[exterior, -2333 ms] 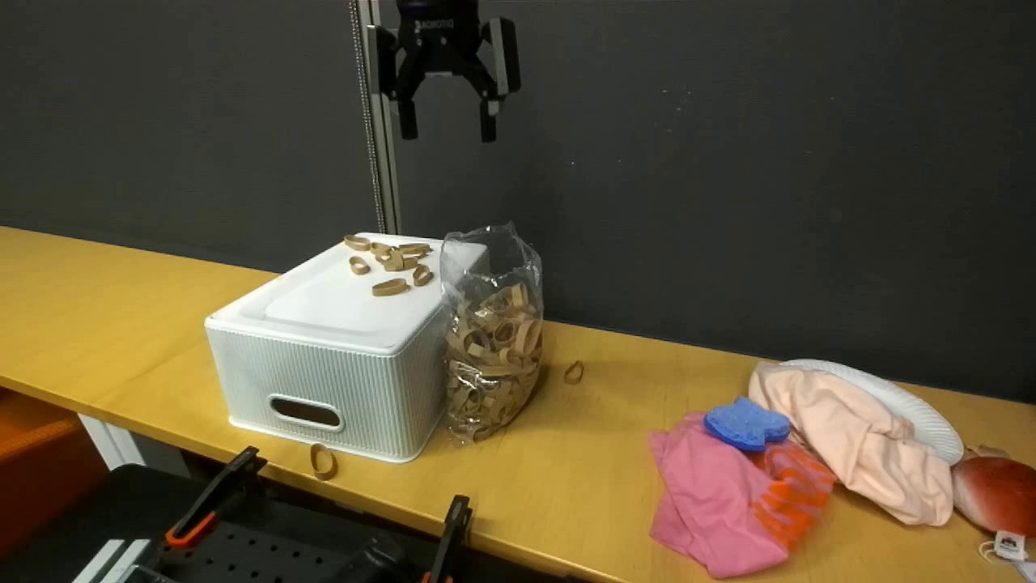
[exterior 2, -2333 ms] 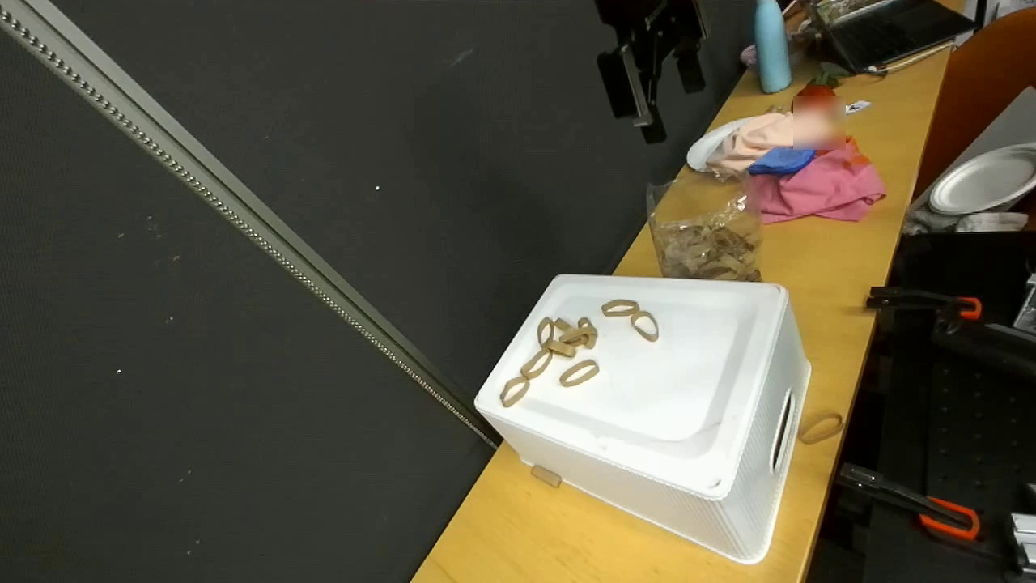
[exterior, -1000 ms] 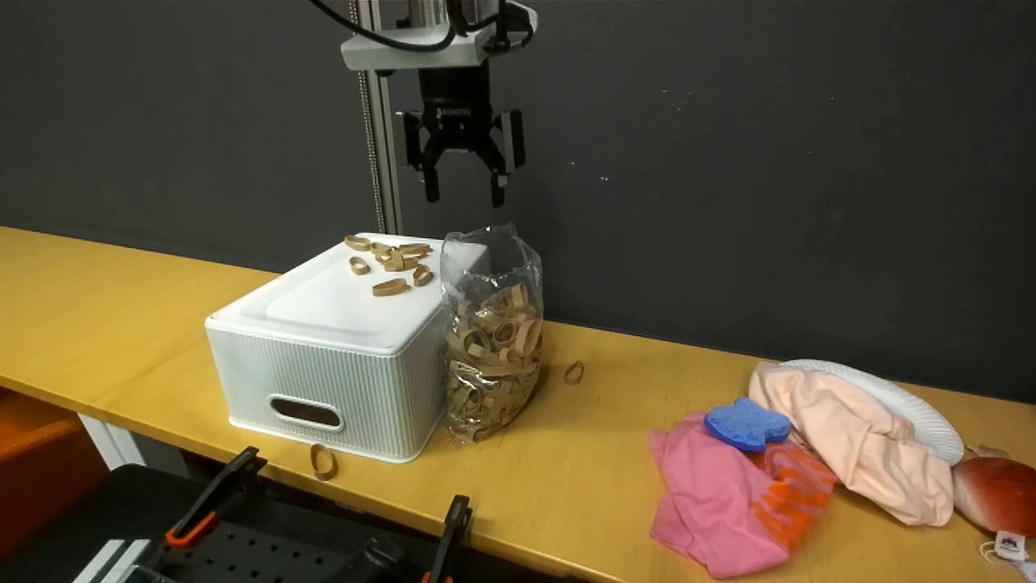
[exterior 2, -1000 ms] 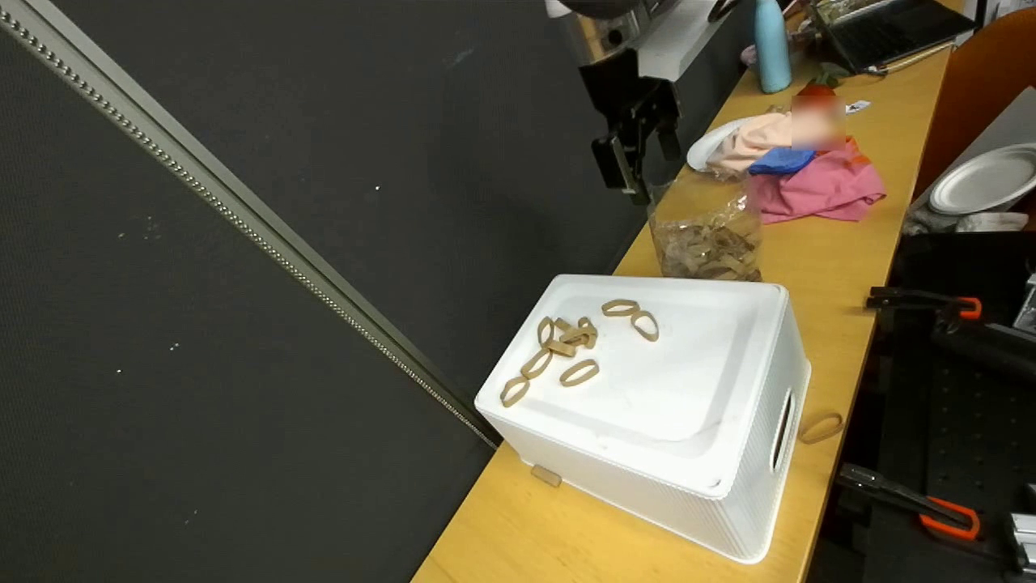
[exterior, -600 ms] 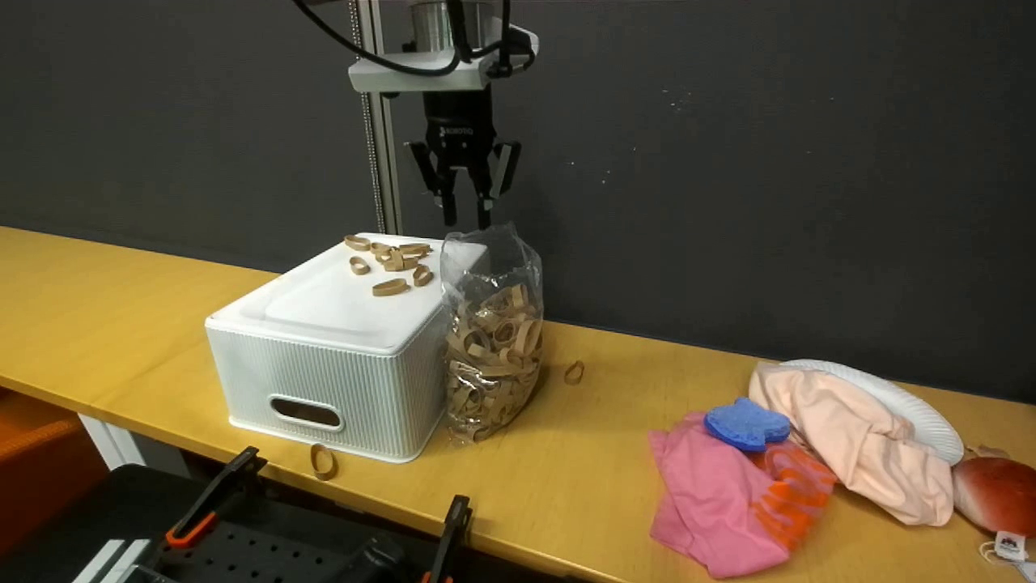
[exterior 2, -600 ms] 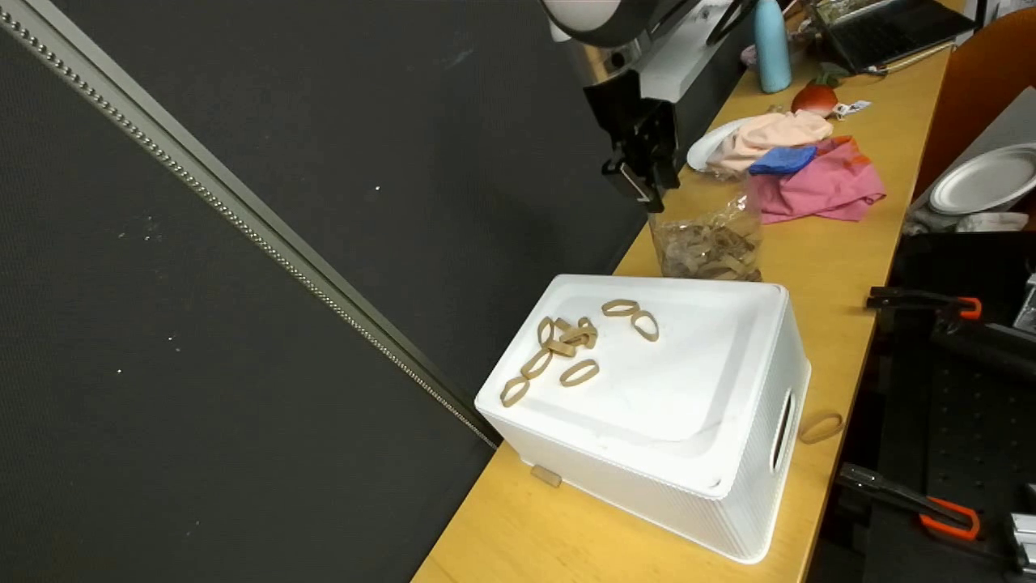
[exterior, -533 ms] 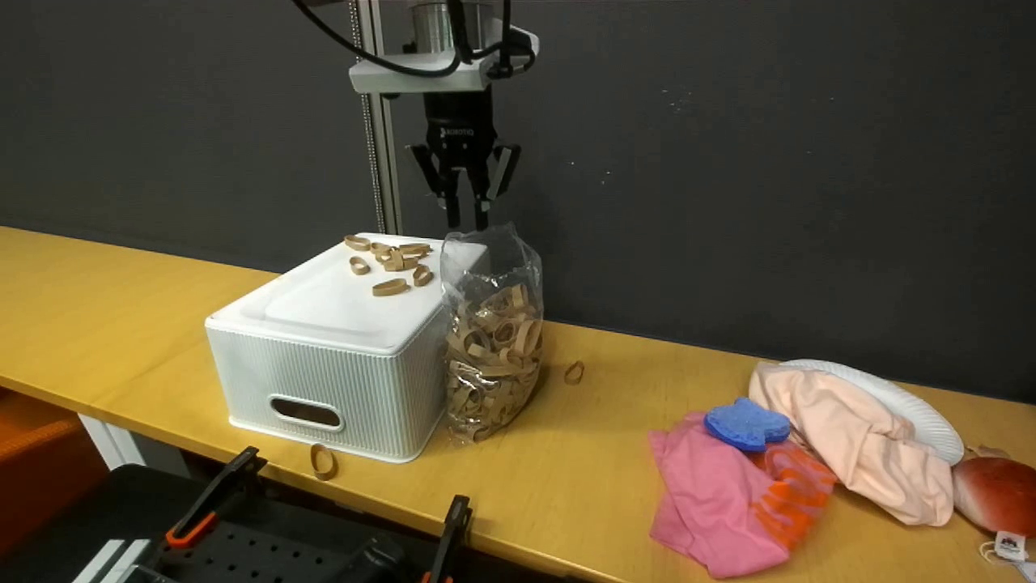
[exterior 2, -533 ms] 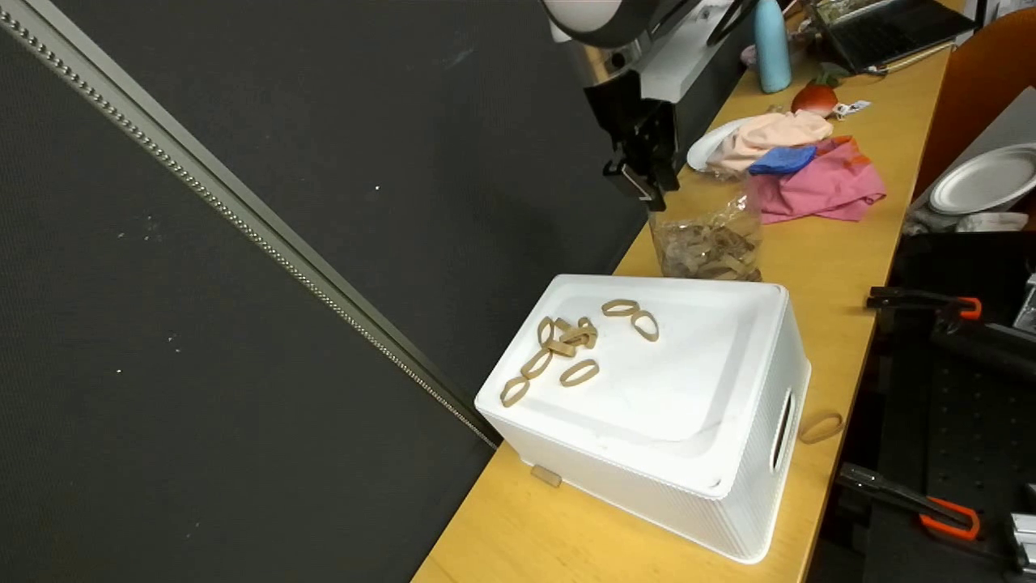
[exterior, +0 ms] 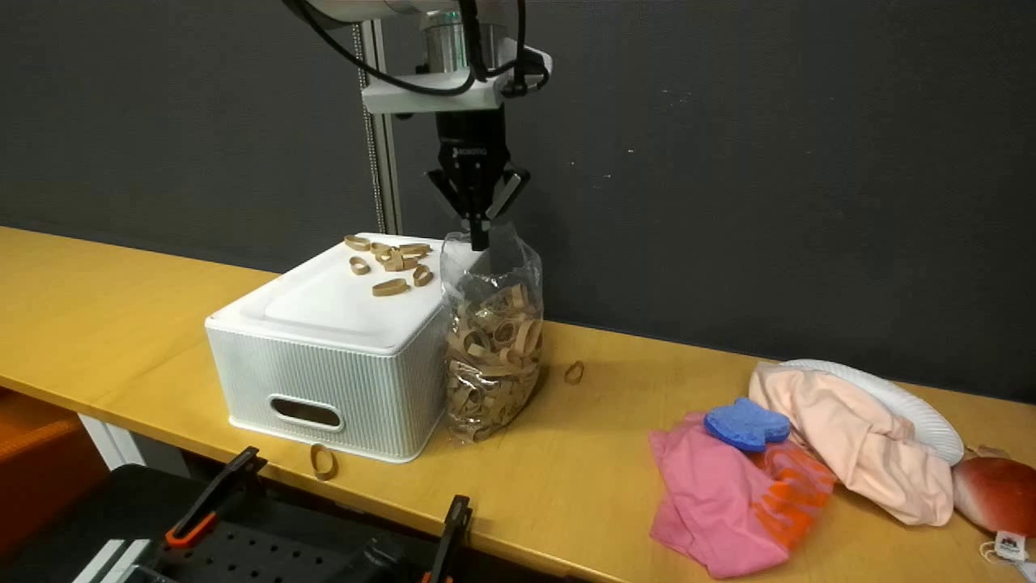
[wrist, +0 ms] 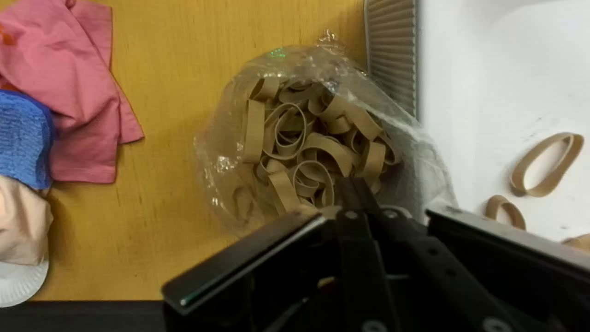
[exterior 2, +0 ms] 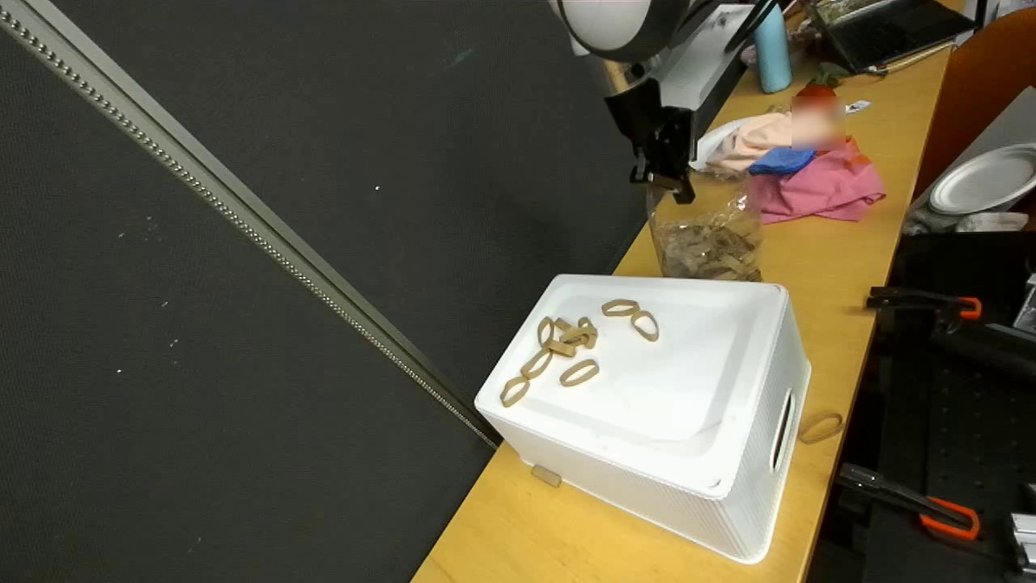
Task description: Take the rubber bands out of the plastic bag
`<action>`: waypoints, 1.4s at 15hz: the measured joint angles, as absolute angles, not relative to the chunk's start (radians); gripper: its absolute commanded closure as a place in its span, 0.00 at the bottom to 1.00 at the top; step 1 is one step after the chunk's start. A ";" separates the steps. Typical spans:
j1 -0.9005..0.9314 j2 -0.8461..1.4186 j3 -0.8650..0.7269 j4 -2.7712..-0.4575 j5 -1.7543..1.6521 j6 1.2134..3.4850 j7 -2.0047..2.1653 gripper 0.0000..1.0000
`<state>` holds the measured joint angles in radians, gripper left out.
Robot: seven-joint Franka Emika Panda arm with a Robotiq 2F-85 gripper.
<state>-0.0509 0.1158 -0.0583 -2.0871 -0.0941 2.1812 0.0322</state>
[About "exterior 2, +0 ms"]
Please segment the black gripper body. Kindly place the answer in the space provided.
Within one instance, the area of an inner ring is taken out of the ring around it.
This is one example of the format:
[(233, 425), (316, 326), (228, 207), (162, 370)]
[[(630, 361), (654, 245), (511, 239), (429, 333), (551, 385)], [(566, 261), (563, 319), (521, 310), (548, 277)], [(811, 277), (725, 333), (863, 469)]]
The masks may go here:
[(685, 186), (690, 130), (691, 112), (661, 104), (661, 84), (644, 80), (617, 98), (606, 99), (617, 131), (630, 142), (630, 177), (641, 184), (681, 184)]

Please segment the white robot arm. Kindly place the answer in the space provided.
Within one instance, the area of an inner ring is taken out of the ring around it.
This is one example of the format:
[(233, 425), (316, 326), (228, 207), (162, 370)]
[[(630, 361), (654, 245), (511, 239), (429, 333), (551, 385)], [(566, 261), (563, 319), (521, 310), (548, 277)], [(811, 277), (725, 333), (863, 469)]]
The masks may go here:
[(617, 131), (633, 149), (630, 180), (677, 204), (685, 177), (691, 112), (661, 95), (664, 56), (700, 22), (700, 0), (551, 0), (572, 53), (595, 73)]

